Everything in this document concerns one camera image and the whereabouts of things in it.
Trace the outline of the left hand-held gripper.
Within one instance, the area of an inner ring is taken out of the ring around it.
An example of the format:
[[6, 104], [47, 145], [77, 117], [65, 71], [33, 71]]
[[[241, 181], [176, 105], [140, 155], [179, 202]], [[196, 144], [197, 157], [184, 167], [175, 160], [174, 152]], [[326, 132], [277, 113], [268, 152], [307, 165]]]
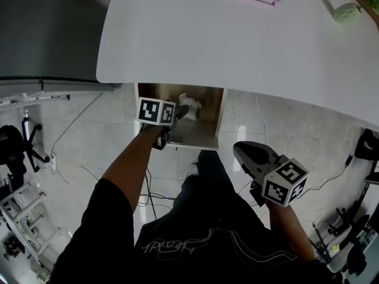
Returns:
[[153, 98], [139, 98], [137, 120], [140, 123], [140, 132], [152, 127], [162, 127], [162, 131], [153, 143], [153, 148], [163, 150], [169, 141], [174, 119], [187, 115], [189, 105], [176, 107], [176, 103]]

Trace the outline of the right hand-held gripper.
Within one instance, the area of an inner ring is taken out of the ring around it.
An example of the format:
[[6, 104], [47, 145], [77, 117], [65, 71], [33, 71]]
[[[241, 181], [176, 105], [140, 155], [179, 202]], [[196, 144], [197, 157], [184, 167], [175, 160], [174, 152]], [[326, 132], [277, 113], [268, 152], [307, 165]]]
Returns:
[[304, 192], [310, 172], [295, 158], [278, 154], [270, 146], [238, 141], [233, 154], [246, 174], [252, 175], [250, 194], [262, 206], [271, 201], [287, 207]]

